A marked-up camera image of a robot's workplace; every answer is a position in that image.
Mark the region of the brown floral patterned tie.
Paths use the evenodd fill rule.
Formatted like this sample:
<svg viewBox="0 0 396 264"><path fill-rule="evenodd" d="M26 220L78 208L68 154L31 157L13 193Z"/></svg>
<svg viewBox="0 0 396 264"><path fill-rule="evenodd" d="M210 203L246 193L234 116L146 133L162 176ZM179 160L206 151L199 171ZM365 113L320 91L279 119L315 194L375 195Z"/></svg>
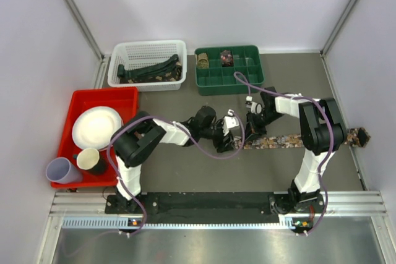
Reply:
<svg viewBox="0 0 396 264"><path fill-rule="evenodd" d="M364 148L370 141L371 136L365 128L353 128L348 130L344 145ZM241 137L235 137L232 147L236 150L242 147L248 149L276 149L276 148L301 148L304 147L300 134L281 135L278 137L261 137L254 141L245 141L242 144Z"/></svg>

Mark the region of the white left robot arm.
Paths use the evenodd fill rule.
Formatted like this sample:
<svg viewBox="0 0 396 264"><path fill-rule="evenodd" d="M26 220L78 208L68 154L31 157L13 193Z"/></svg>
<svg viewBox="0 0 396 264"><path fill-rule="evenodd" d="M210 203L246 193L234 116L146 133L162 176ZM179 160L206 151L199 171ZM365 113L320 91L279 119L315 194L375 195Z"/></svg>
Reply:
<svg viewBox="0 0 396 264"><path fill-rule="evenodd" d="M229 110L221 119L210 106L201 107L195 116L186 121L165 121L145 111L136 114L110 138L108 149L113 149L117 170L116 193L107 198L107 213L133 213L139 207L140 175L144 162L161 144L180 147L198 145L202 138L211 140L217 153L234 150L232 130L243 128L240 118Z"/></svg>

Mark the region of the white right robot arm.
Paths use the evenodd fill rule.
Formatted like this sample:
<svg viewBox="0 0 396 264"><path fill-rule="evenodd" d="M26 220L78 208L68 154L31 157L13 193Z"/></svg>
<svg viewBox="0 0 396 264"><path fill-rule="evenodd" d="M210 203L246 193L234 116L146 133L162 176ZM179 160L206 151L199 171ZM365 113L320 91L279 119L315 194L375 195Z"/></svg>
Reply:
<svg viewBox="0 0 396 264"><path fill-rule="evenodd" d="M274 87L260 92L262 103L246 97L246 128L243 146L267 134L267 126L284 115L299 119L305 148L300 170L286 198L273 196L272 208L280 214L302 212L318 202L322 175L329 159L347 138L347 130L333 98L313 99L300 93L277 93Z"/></svg>

